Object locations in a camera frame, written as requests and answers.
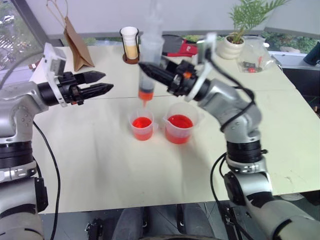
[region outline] measuring cup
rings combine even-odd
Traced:
[[[169,119],[176,115],[187,117],[188,121],[191,120],[192,126],[183,128],[171,123]],[[199,114],[198,111],[188,103],[179,102],[173,104],[169,108],[167,114],[163,117],[165,122],[164,132],[166,139],[174,144],[184,144],[188,142],[192,134],[192,130],[199,124],[203,117],[203,114]]]
[[[150,124],[144,127],[134,126],[135,120],[144,117],[150,120]],[[151,138],[153,132],[158,128],[158,124],[154,122],[154,115],[147,109],[137,109],[129,115],[129,124],[131,126],[133,135],[140,141],[145,141]]]

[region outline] gray wall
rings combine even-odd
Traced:
[[[320,39],[320,0],[291,0],[274,10],[265,27]]]
[[[141,31],[146,26],[145,16],[150,0],[67,0],[68,16],[79,34],[105,33],[119,35],[125,26]],[[239,0],[160,0],[163,6],[163,29],[166,32],[233,31],[228,12]],[[46,8],[45,0],[27,0],[33,14],[49,36],[62,35],[63,28]],[[66,12],[65,1],[58,0],[61,11]],[[257,27],[262,31],[265,23]]]
[[[26,0],[31,11],[50,39],[61,38],[63,27],[46,8],[45,0]],[[118,36],[124,26],[135,26],[141,31],[146,26],[145,16],[150,0],[67,0],[68,16],[75,30],[83,37]],[[163,5],[163,30],[177,34],[203,34],[233,31],[229,18],[233,5],[239,0],[160,0]],[[58,0],[66,12],[64,0]],[[265,27],[281,31],[320,34],[320,0],[292,0],[270,14],[269,20],[256,27],[260,33]]]

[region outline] plastic beaker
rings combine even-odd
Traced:
[[[145,141],[151,138],[158,124],[154,122],[154,115],[147,109],[137,109],[129,115],[129,123],[136,139]]]
[[[198,125],[203,115],[188,103],[173,104],[163,120],[165,122],[165,137],[174,144],[188,142],[194,127]]]

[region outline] syringe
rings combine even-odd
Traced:
[[[160,64],[163,45],[161,6],[159,1],[152,0],[149,16],[146,18],[147,26],[140,37],[140,61]],[[138,96],[143,100],[143,106],[154,96],[155,81],[140,70]]]

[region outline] white flower pot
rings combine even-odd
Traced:
[[[243,40],[243,43],[235,44],[227,40],[227,37],[229,36],[230,35],[226,36],[223,39],[223,41],[220,43],[220,45],[218,45],[216,50],[220,57],[227,60],[236,59],[237,57],[239,57],[242,49],[245,46],[245,40],[243,38],[241,38]]]

